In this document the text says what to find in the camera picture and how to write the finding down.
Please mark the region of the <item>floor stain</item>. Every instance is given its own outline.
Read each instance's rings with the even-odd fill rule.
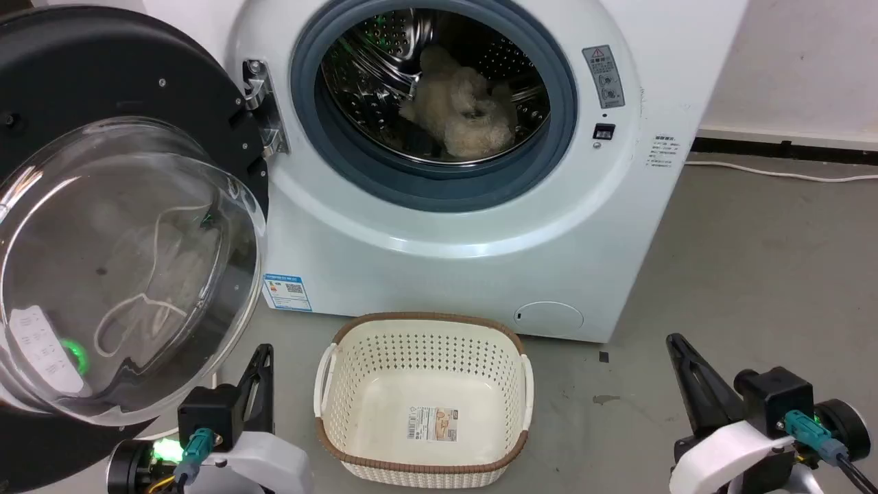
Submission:
[[[603,406],[604,403],[612,402],[615,400],[621,400],[621,396],[616,395],[595,395],[592,396],[592,403],[597,403],[600,406]]]

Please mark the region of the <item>sticker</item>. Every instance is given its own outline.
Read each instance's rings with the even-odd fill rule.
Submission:
[[[429,406],[408,407],[406,438],[457,442],[457,409]]]
[[[9,329],[18,348],[46,383],[58,392],[78,393],[85,388],[82,376],[55,336],[39,305],[13,309]]]
[[[268,288],[275,309],[311,312],[311,302],[308,301],[308,293],[300,277],[266,274],[265,287]]]
[[[586,57],[589,70],[592,71],[594,88],[598,91],[601,108],[625,106],[622,79],[619,78],[619,69],[615,65],[609,45],[585,48],[582,54]]]
[[[670,135],[656,135],[652,140],[650,155],[646,157],[646,166],[671,168],[682,150],[680,143]]]

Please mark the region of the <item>green led light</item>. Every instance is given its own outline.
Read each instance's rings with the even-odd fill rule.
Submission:
[[[76,372],[79,375],[85,375],[85,373],[89,372],[91,364],[89,363],[89,354],[85,351],[84,346],[67,338],[61,339],[61,346],[70,350],[70,353],[73,353],[73,356],[76,357]]]
[[[183,448],[180,447],[180,441],[168,438],[157,440],[153,443],[153,458],[171,463],[183,461]]]

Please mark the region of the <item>white string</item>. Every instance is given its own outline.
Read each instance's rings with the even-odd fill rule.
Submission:
[[[162,216],[166,213],[170,213],[172,211],[197,211],[199,209],[204,209],[205,207],[209,207],[210,204],[205,204],[203,206],[178,206],[178,207],[170,207],[160,212],[158,216],[155,217],[155,226],[153,233],[153,267],[149,270],[149,276],[147,277],[147,287],[144,290],[149,290],[149,285],[153,282],[153,275],[155,274],[155,268],[158,266],[158,258],[159,258],[159,224],[162,221]],[[119,339],[119,345],[112,352],[107,352],[104,348],[102,348],[100,340],[101,336],[103,336],[103,328],[104,324],[107,320],[112,316],[117,310],[122,309],[129,303],[137,301],[138,299],[142,299],[147,305],[156,305],[161,309],[155,312],[153,316],[153,323],[150,331],[150,337],[155,338],[158,332],[162,329],[165,322],[168,320],[168,316],[170,316],[170,312],[174,312],[180,317],[186,317],[186,311],[180,309],[176,305],[168,302],[168,301],[157,301],[149,298],[146,292],[140,292],[135,296],[125,299],[115,306],[112,309],[108,310],[104,317],[101,317],[101,322],[97,324],[97,328],[95,329],[95,336],[93,340],[93,344],[95,347],[95,352],[97,352],[100,356],[105,358],[110,358],[119,351],[119,348],[122,347],[122,344],[125,343],[125,340],[128,338],[128,333],[130,333],[134,329],[134,324],[130,324],[125,332],[122,334],[122,338]]]
[[[687,161],[686,164],[691,164],[694,166],[722,166],[724,168],[734,168],[735,170],[749,171],[750,173],[767,175],[769,177],[798,178],[799,180],[809,180],[811,182],[821,182],[824,184],[841,184],[844,182],[856,182],[857,180],[875,180],[878,178],[878,175],[855,175],[853,177],[840,178],[813,177],[811,175],[801,175],[799,173],[757,170],[755,168],[747,168],[746,166],[741,166],[740,164],[726,163],[722,161]]]

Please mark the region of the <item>basket handle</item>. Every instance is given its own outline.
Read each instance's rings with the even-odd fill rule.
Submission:
[[[530,359],[522,353],[522,366],[524,367],[524,421],[522,430],[530,428],[530,419],[534,414],[534,369],[530,366]]]
[[[335,343],[327,347],[320,358],[320,365],[317,366],[317,377],[314,379],[314,416],[317,418],[323,415],[327,407],[327,394],[335,370],[335,347]]]

